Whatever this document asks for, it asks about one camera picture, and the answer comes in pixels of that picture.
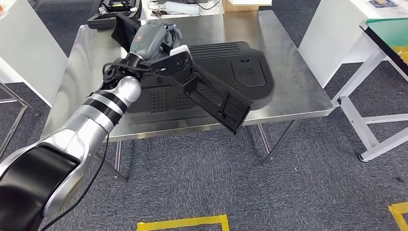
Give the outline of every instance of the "white paper sheet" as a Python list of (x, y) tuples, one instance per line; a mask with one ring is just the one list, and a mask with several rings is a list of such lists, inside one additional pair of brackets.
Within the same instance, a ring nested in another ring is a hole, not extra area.
[(362, 0), (384, 18), (408, 17), (408, 0)]

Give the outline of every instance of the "stainless steel table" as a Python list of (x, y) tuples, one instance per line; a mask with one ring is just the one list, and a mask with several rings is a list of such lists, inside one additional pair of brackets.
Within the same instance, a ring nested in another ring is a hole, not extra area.
[[(327, 116), (334, 109), (272, 11), (227, 13), (160, 21), (176, 23), (183, 33), (183, 42), (188, 45), (245, 41), (252, 48), (265, 53), (275, 80), (275, 93), (266, 107), (251, 111), (244, 122), (244, 125), (258, 124), (268, 151), (264, 160), (265, 165), (290, 137), (301, 119)], [(90, 30), (87, 26), (79, 28), (42, 135), (47, 135), (62, 125), (85, 101), (89, 93), (99, 87), (102, 81), (101, 69), (105, 63), (112, 62), (117, 57), (125, 57), (125, 50), (111, 38), (111, 33), (111, 30)], [(292, 122), (271, 151), (261, 124), (284, 120)], [(110, 141), (118, 141), (116, 170), (119, 170), (121, 141), (221, 127), (211, 117), (135, 125), (131, 124), (125, 115), (110, 135)]]

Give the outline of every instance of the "cardboard box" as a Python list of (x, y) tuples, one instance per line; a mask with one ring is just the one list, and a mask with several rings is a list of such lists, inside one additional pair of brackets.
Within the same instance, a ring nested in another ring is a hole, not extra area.
[(224, 12), (228, 13), (228, 12), (258, 11), (259, 6), (264, 6), (264, 4), (234, 5), (229, 0), (222, 0), (222, 6), (224, 7)]

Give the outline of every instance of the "yellow floor marking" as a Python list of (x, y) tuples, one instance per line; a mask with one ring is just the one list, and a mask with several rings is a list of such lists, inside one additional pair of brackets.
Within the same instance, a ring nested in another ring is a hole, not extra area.
[(408, 202), (392, 204), (388, 206), (388, 210), (390, 210), (400, 230), (408, 231), (408, 225), (402, 216), (403, 213), (408, 213)]
[(227, 215), (202, 218), (187, 218), (178, 220), (165, 220), (151, 223), (138, 222), (137, 231), (163, 230), (208, 224), (221, 224), (222, 231), (230, 231), (230, 228), (228, 227)]

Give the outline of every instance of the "yellow object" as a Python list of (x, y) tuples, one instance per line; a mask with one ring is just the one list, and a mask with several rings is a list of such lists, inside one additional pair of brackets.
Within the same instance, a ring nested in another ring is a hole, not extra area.
[(408, 65), (408, 46), (391, 46), (393, 51), (395, 51), (401, 59)]
[(219, 215), (213, 217), (202, 217), (202, 218), (187, 218), (178, 220), (166, 220), (151, 223), (138, 222), (137, 231), (150, 231), (150, 230), (163, 230), (163, 229), (173, 229), (181, 228), (187, 226), (196, 225), (209, 225), (209, 224), (221, 224), (222, 231), (230, 231), (228, 227), (227, 215)]
[(388, 206), (388, 210), (390, 210), (400, 230), (408, 231), (408, 225), (402, 216), (403, 213), (408, 213), (408, 202), (392, 204)]

